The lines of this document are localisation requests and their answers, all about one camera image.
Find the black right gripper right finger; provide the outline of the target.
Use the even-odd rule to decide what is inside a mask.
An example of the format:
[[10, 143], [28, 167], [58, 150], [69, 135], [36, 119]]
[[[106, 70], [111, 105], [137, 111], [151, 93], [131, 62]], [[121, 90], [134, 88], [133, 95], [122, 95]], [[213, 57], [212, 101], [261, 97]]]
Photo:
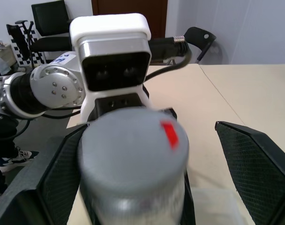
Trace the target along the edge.
[[285, 225], [285, 153], [265, 133], [218, 121], [233, 183], [255, 225]]

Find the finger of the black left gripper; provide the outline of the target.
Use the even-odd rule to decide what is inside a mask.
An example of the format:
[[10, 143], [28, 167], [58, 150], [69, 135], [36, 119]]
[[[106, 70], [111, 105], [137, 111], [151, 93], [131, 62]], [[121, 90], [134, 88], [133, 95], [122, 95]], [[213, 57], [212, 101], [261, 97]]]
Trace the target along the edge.
[[189, 140], [172, 108], [160, 110], [158, 132], [157, 225], [195, 225], [187, 173]]

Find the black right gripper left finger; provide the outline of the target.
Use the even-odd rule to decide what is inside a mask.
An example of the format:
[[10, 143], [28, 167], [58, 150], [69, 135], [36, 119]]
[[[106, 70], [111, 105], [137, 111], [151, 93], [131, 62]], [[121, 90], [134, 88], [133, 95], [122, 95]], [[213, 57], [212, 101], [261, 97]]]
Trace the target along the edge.
[[0, 197], [0, 225], [67, 225], [80, 184], [77, 148], [87, 125], [50, 138]]

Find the grey cylindrical can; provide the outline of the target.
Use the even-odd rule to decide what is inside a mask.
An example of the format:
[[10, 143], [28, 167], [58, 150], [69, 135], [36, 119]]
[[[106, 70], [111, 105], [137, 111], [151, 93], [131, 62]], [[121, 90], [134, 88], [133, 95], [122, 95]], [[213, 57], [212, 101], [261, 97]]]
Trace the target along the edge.
[[171, 115], [125, 108], [90, 122], [78, 147], [82, 191], [93, 209], [182, 208], [189, 140]]

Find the clear plastic box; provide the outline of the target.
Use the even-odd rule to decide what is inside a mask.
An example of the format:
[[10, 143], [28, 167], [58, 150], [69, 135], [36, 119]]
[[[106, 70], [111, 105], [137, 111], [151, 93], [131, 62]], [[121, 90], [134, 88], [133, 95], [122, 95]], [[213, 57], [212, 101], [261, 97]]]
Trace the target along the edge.
[[196, 225], [255, 225], [231, 189], [192, 187]]

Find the white and navy sneaker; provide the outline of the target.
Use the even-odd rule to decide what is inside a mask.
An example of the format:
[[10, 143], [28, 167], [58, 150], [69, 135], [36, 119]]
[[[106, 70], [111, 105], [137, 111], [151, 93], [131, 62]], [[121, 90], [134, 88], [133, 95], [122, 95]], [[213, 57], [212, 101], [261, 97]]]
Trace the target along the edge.
[[7, 173], [17, 167], [26, 166], [29, 162], [35, 159], [39, 151], [24, 151], [16, 147], [17, 157], [14, 158], [2, 158], [0, 157], [0, 171], [2, 173]]

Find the black white checkerboard panel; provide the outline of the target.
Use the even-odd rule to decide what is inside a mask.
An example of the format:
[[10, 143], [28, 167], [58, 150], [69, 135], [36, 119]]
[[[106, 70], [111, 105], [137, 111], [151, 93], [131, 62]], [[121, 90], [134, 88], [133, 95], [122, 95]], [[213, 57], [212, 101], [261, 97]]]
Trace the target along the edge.
[[[17, 46], [17, 43], [15, 42], [14, 38], [9, 35], [11, 39], [11, 47], [15, 56], [15, 59], [20, 67], [31, 67], [31, 61], [29, 58], [23, 57], [21, 50]], [[31, 30], [31, 41], [37, 41], [39, 39], [39, 35], [37, 34], [36, 30]], [[32, 59], [34, 66], [39, 66], [41, 64], [46, 63], [45, 54], [43, 52], [33, 52], [32, 53]]]

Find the brown wooden door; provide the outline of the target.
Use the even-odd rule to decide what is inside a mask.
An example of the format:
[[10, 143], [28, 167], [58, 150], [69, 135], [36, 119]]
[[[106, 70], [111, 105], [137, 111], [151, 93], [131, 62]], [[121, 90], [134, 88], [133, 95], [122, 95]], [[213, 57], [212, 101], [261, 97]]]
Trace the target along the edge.
[[164, 38], [168, 0], [91, 0], [94, 15], [140, 13], [148, 21], [152, 38]]

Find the black mesh office chair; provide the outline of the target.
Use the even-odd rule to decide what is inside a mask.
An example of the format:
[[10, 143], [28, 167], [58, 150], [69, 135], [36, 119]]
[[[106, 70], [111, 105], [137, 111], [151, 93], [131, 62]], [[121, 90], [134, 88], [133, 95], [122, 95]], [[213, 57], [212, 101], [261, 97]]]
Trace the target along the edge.
[[67, 52], [72, 50], [68, 17], [64, 0], [33, 4], [31, 6], [35, 28], [41, 36], [30, 44], [33, 53]]

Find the black folding chair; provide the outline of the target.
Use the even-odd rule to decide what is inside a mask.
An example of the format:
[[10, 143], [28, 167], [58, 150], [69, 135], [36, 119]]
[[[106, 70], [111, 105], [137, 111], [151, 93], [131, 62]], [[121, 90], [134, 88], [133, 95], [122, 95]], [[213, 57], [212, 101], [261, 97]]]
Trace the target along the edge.
[[195, 63], [198, 64], [217, 37], [207, 30], [198, 27], [190, 27], [184, 34], [184, 38], [188, 44], [194, 45], [201, 50], [201, 53], [195, 61]]

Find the black coat stand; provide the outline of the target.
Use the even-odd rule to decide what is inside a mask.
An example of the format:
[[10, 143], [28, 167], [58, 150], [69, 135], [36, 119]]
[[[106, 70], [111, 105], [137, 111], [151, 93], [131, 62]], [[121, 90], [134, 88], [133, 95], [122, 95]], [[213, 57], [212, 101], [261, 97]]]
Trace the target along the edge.
[[19, 65], [26, 66], [30, 63], [31, 68], [34, 68], [34, 61], [32, 52], [30, 50], [31, 40], [31, 29], [34, 24], [30, 21], [30, 25], [26, 28], [25, 23], [27, 20], [16, 21], [15, 25], [7, 24], [7, 32], [12, 37], [11, 42], [15, 44], [14, 51]]

